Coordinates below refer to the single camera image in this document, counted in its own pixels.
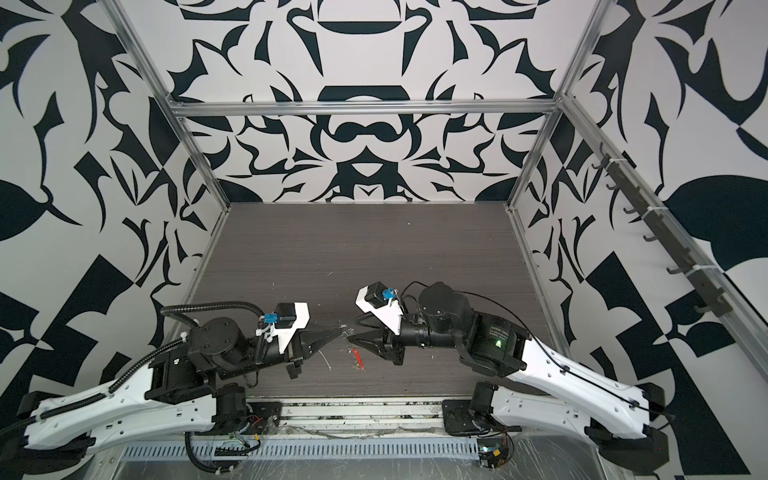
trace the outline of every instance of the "gray tabletop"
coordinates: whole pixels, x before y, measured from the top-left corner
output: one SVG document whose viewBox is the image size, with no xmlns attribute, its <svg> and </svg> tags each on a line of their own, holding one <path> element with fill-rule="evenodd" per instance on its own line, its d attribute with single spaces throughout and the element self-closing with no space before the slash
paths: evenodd
<svg viewBox="0 0 768 480">
<path fill-rule="evenodd" d="M 515 311 L 545 342 L 549 336 L 510 221 L 501 203 L 235 204 L 204 272 L 196 302 L 246 300 L 267 312 L 278 302 L 307 302 L 308 328 L 352 325 L 357 291 L 381 281 L 447 283 L 489 296 Z M 412 287 L 418 293 L 420 287 Z M 484 300 L 475 310 L 510 316 Z M 226 311 L 247 336 L 256 319 Z M 200 320 L 222 313 L 201 313 Z M 453 349 L 408 349 L 403 366 L 338 338 L 290 380 L 280 366 L 260 373 L 258 396 L 471 395 L 488 380 L 458 362 Z"/>
</svg>

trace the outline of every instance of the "black cable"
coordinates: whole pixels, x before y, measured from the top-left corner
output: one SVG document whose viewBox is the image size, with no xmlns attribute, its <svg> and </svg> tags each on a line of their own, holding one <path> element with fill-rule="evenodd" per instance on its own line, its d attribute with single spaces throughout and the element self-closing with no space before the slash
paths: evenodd
<svg viewBox="0 0 768 480">
<path fill-rule="evenodd" d="M 60 406 L 56 409 L 43 412 L 40 414 L 40 420 L 50 419 L 54 415 L 60 415 L 62 413 L 71 412 L 72 410 L 81 409 L 85 406 L 89 406 L 92 403 L 96 403 L 99 400 L 106 398 L 107 396 L 104 393 L 97 393 L 96 395 L 89 396 L 86 399 L 78 400 L 77 402 L 73 402 L 68 405 Z"/>
<path fill-rule="evenodd" d="M 406 311 L 406 313 L 408 313 L 408 308 L 406 307 L 406 298 L 413 298 L 413 301 L 416 302 L 416 310 L 419 309 L 419 301 L 416 299 L 416 297 L 414 297 L 413 295 L 405 295 L 402 298 L 401 304 L 402 304 L 403 309 Z"/>
<path fill-rule="evenodd" d="M 407 286 L 406 288 L 402 289 L 402 292 L 400 292 L 400 293 L 402 293 L 403 295 L 405 295 L 405 294 L 406 294 L 406 292 L 408 291 L 408 289 L 409 289 L 409 288 L 411 288 L 411 285 L 413 285 L 414 283 L 416 283 L 416 284 L 418 284 L 418 285 L 421 285 L 421 286 L 423 286 L 424 288 L 426 288 L 426 287 L 427 287 L 427 286 L 426 286 L 424 283 L 421 283 L 421 282 L 419 282 L 418 280 L 413 280 L 411 283 L 409 283 L 409 284 L 408 284 L 408 286 Z"/>
<path fill-rule="evenodd" d="M 182 325 L 186 325 L 190 328 L 194 328 L 197 325 L 197 322 L 192 320 L 190 317 L 184 315 L 183 313 L 166 313 L 166 317 L 176 320 L 177 322 L 181 323 Z"/>
<path fill-rule="evenodd" d="M 160 314 L 167 316 L 168 313 L 190 313 L 190 312 L 208 312 L 211 310 L 229 310 L 240 309 L 249 310 L 262 316 L 264 311 L 258 305 L 250 302 L 241 302 L 239 300 L 230 300 L 226 302 L 195 303 L 192 305 L 169 305 L 160 309 Z"/>
<path fill-rule="evenodd" d="M 7 427 L 4 427 L 2 430 L 0 430 L 0 439 L 5 438 L 9 433 L 13 433 L 16 430 L 26 429 L 28 426 L 37 421 L 38 420 L 35 417 L 29 417 L 28 419 L 19 420 L 16 423 L 12 423 L 11 425 L 8 425 Z"/>
<path fill-rule="evenodd" d="M 198 470 L 202 470 L 206 473 L 226 473 L 231 472 L 230 467 L 234 467 L 235 465 L 238 465 L 240 462 L 234 462 L 230 463 L 229 465 L 222 465 L 219 467 L 214 467 L 211 465 L 205 465 L 202 463 L 202 461 L 195 456 L 194 450 L 192 449 L 192 432 L 184 432 L 184 449 L 187 450 L 187 458 L 190 459 L 190 462 L 192 462 L 192 465 L 194 465 L 195 468 Z"/>
<path fill-rule="evenodd" d="M 528 331 L 528 333 L 530 333 L 530 334 L 531 334 L 531 337 L 533 337 L 533 340 L 535 340 L 535 341 L 536 341 L 536 343 L 538 344 L 538 346 L 539 346 L 539 348 L 541 349 L 541 351 L 542 351 L 542 352 L 544 352 L 544 354 L 545 354 L 545 355 L 546 355 L 546 356 L 547 356 L 547 357 L 550 359 L 550 361 L 552 361 L 552 363 L 554 363 L 554 364 L 555 364 L 555 366 L 557 366 L 557 367 L 558 367 L 558 368 L 561 370 L 561 372 L 562 372 L 562 373 L 570 373 L 571 375 L 575 376 L 577 379 L 583 380 L 584 382 L 586 382 L 586 383 L 589 383 L 589 384 L 590 384 L 590 385 L 592 385 L 592 386 L 596 386 L 596 387 L 598 387 L 600 390 L 603 390 L 604 392 L 611 394 L 612 396 L 616 397 L 617 399 L 621 400 L 622 402 L 626 402 L 626 403 L 627 403 L 627 404 L 629 404 L 629 405 L 630 405 L 632 408 L 636 408 L 636 409 L 644 410 L 645 412 L 653 413 L 653 414 L 655 414 L 655 415 L 663 415 L 663 416 L 664 416 L 664 417 L 666 417 L 668 420 L 670 420 L 670 422 L 671 422 L 672 420 L 674 420 L 674 416 L 673 416 L 673 415 L 669 415 L 669 414 L 667 414 L 665 411 L 660 411 L 660 412 L 658 412 L 658 411 L 656 411 L 656 410 L 646 409 L 646 408 L 644 408 L 644 407 L 640 406 L 640 405 L 637 403 L 637 401 L 636 401 L 636 400 L 629 400 L 629 399 L 625 399 L 623 396 L 621 396 L 621 395 L 618 395 L 618 394 L 616 394 L 616 393 L 612 392 L 612 391 L 611 391 L 611 390 L 609 390 L 609 389 L 606 389 L 606 388 L 605 388 L 605 387 L 603 387 L 602 385 L 598 385 L 597 383 L 595 383 L 595 382 L 592 382 L 590 379 L 586 379 L 586 378 L 584 378 L 583 376 L 581 376 L 581 375 L 578 375 L 577 373 L 573 373 L 573 372 L 571 371 L 571 368 L 570 368 L 570 367 L 567 367 L 567 366 L 563 366 L 563 365 L 559 364 L 559 363 L 558 363 L 558 362 L 557 362 L 557 361 L 556 361 L 554 358 L 552 358 L 552 355 L 550 355 L 550 354 L 549 354 L 549 352 L 547 351 L 547 349 L 546 349 L 546 348 L 544 348 L 544 346 L 541 344 L 541 342 L 538 340 L 538 338 L 536 338 L 536 335 L 534 335 L 534 334 L 533 334 L 533 332 L 531 331 L 531 329 L 530 329 L 530 328 L 528 328 L 528 325 L 525 325 L 525 322 L 523 322 L 523 321 L 522 321 L 522 319 L 521 319 L 521 318 L 520 318 L 520 317 L 519 317 L 519 316 L 518 316 L 518 315 L 517 315 L 515 312 L 511 311 L 511 310 L 510 310 L 509 308 L 507 308 L 506 306 L 503 306 L 503 305 L 501 305 L 501 304 L 500 304 L 499 302 L 497 302 L 496 300 L 490 299 L 490 298 L 488 298 L 487 296 L 484 296 L 484 295 L 480 295 L 479 293 L 472 293 L 472 292 L 462 292 L 462 291 L 459 291 L 459 290 L 454 290 L 454 291 L 455 291 L 456 293 L 463 293 L 463 294 L 465 294 L 465 295 L 473 295 L 473 296 L 477 296 L 478 298 L 482 298 L 482 299 L 484 299 L 484 300 L 487 300 L 487 301 L 489 301 L 489 302 L 491 302 L 491 303 L 495 304 L 496 306 L 500 306 L 502 309 L 506 310 L 508 313 L 510 313 L 511 315 L 513 315 L 513 317 L 514 317 L 514 318 L 516 318 L 516 319 L 517 319 L 517 321 L 519 321 L 519 322 L 520 322 L 520 324 L 523 326 L 523 328 L 525 328 L 525 329 Z"/>
<path fill-rule="evenodd" d="M 512 440 L 509 432 L 504 432 L 504 435 L 509 439 L 509 450 L 507 451 L 507 458 L 504 460 L 504 463 L 506 463 L 509 462 L 509 459 L 515 454 L 515 441 Z"/>
<path fill-rule="evenodd" d="M 136 373 L 139 368 L 147 364 L 150 360 L 152 360 L 155 356 L 164 353 L 175 346 L 180 345 L 184 342 L 184 339 L 178 339 L 174 340 L 171 343 L 166 343 L 159 349 L 154 350 L 151 353 L 148 353 L 144 357 L 142 357 L 138 362 L 133 364 L 128 370 L 125 371 L 125 373 L 117 380 L 115 381 L 108 389 L 109 393 L 115 393 L 124 383 L 128 381 L 128 379 Z M 47 410 L 38 417 L 40 420 L 50 419 L 52 416 L 61 415 L 62 413 L 72 412 L 73 410 L 81 409 L 85 406 L 89 406 L 92 403 L 96 403 L 99 400 L 106 399 L 107 395 L 104 393 L 97 393 L 95 395 L 89 396 L 85 399 L 78 400 L 77 402 L 68 403 L 67 405 L 63 405 L 60 407 L 57 407 L 55 409 Z M 13 423 L 2 430 L 0 430 L 0 439 L 4 438 L 7 434 L 11 432 L 15 432 L 16 430 L 25 429 L 28 426 L 30 426 L 33 423 L 36 423 L 38 421 L 37 417 L 31 416 L 28 419 L 21 420 L 19 422 Z"/>
<path fill-rule="evenodd" d="M 167 352 L 168 350 L 170 350 L 170 349 L 173 349 L 173 348 L 175 348 L 175 347 L 177 347 L 177 346 L 181 345 L 182 343 L 184 343 L 184 339 L 176 339 L 176 340 L 174 340 L 173 342 L 170 342 L 170 343 L 166 343 L 166 344 L 165 344 L 165 345 L 163 345 L 162 347 L 160 347 L 160 348 L 158 348 L 158 349 L 154 350 L 153 352 L 149 352 L 147 355 L 145 355 L 145 356 L 141 357 L 141 359 L 140 359 L 138 362 L 136 362 L 136 363 L 134 363 L 133 365 L 131 365 L 131 367 L 130 367 L 128 370 L 126 370 L 126 371 L 125 371 L 125 373 L 123 373 L 123 374 L 120 376 L 120 378 L 119 378 L 119 379 L 117 379 L 117 380 L 115 380 L 115 381 L 114 381 L 114 383 L 113 383 L 113 384 L 112 384 L 112 385 L 109 387 L 109 390 L 108 390 L 108 391 L 109 391 L 109 393 L 111 394 L 111 393 L 115 393 L 115 392 L 117 392 L 117 390 L 118 390 L 118 389 L 119 389 L 119 388 L 120 388 L 120 387 L 121 387 L 121 386 L 122 386 L 124 383 L 126 383 L 126 382 L 128 381 L 128 379 L 129 379 L 129 378 L 131 378 L 131 376 L 132 376 L 134 373 L 138 372 L 138 370 L 139 370 L 139 369 L 140 369 L 142 366 L 144 366 L 144 365 L 146 365 L 147 363 L 149 363 L 149 362 L 150 362 L 150 361 L 151 361 L 151 360 L 152 360 L 154 357 L 156 357 L 156 356 L 160 355 L 161 353 L 165 353 L 165 352 Z"/>
<path fill-rule="evenodd" d="M 56 409 L 51 409 L 46 412 L 43 412 L 40 414 L 40 419 L 50 419 L 54 415 L 60 415 L 62 413 L 71 412 L 72 410 L 81 409 L 85 406 L 89 406 L 92 403 L 98 402 L 101 399 L 105 399 L 107 396 L 104 393 L 97 393 L 96 395 L 89 396 L 86 399 L 79 400 L 74 403 L 70 403 L 69 405 L 60 406 Z M 20 420 L 16 423 L 12 423 L 11 425 L 8 425 L 7 427 L 3 428 L 3 430 L 0 430 L 0 439 L 3 439 L 6 437 L 9 433 L 13 433 L 16 430 L 23 430 L 26 429 L 28 426 L 32 425 L 33 423 L 36 423 L 38 421 L 37 417 L 31 416 L 28 419 Z"/>
</svg>

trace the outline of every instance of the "small red marker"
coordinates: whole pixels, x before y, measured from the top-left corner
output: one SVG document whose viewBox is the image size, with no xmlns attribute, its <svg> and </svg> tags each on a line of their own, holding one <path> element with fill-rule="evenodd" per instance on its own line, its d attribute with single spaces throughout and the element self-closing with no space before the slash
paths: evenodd
<svg viewBox="0 0 768 480">
<path fill-rule="evenodd" d="M 360 354 L 357 353 L 357 349 L 352 349 L 352 351 L 355 353 L 355 358 L 357 358 L 357 364 L 360 365 L 360 369 L 365 370 L 366 367 L 362 365 L 362 359 L 360 358 Z"/>
</svg>

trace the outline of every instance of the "black and white patterned wall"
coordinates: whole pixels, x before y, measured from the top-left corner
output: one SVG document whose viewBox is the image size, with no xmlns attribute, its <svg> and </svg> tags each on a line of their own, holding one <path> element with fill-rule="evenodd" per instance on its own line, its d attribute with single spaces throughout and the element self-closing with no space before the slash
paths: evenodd
<svg viewBox="0 0 768 480">
<path fill-rule="evenodd" d="M 192 118 L 232 201 L 506 200 L 543 114 Z"/>
<path fill-rule="evenodd" d="M 95 0 L 0 1 L 0 122 L 7 425 L 160 345 L 220 208 Z"/>
<path fill-rule="evenodd" d="M 178 101 L 552 98 L 594 0 L 131 0 Z M 197 118 L 232 201 L 506 200 L 540 114 Z"/>
<path fill-rule="evenodd" d="M 577 100 L 765 316 L 768 4 L 619 0 Z M 676 420 L 663 480 L 765 478 L 768 386 L 567 119 L 518 211 L 576 360 L 654 382 Z M 659 427 L 665 420 L 658 419 Z"/>
<path fill-rule="evenodd" d="M 594 0 L 123 4 L 177 100 L 315 101 L 551 98 Z"/>
</svg>

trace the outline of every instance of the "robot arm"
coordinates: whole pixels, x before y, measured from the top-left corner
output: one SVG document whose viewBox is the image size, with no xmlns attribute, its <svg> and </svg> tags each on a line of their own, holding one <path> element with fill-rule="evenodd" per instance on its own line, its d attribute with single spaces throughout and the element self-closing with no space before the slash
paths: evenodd
<svg viewBox="0 0 768 480">
<path fill-rule="evenodd" d="M 551 395 L 525 395 L 480 382 L 469 406 L 475 424 L 554 430 L 596 446 L 603 457 L 635 472 L 652 472 L 669 460 L 666 435 L 650 427 L 665 405 L 660 387 L 629 386 L 598 375 L 559 355 L 527 328 L 475 312 L 466 296 L 444 283 L 426 287 L 413 314 L 403 311 L 398 293 L 381 283 L 361 294 L 364 290 L 367 305 L 361 308 L 370 313 L 359 323 L 374 329 L 350 336 L 351 343 L 395 365 L 402 365 L 407 346 L 456 348 L 459 361 L 477 373 Z M 399 312 L 396 328 L 393 311 Z M 371 323 L 371 315 L 381 322 Z"/>
<path fill-rule="evenodd" d="M 144 357 L 113 382 L 65 397 L 30 392 L 18 409 L 21 428 L 0 439 L 0 467 L 55 472 L 85 455 L 148 436 L 239 432 L 249 415 L 245 388 L 220 386 L 219 379 L 248 378 L 280 363 L 295 379 L 302 363 L 341 333 L 304 330 L 309 319 L 306 303 L 280 303 L 261 316 L 256 335 L 246 338 L 231 318 L 220 316 Z"/>
</svg>

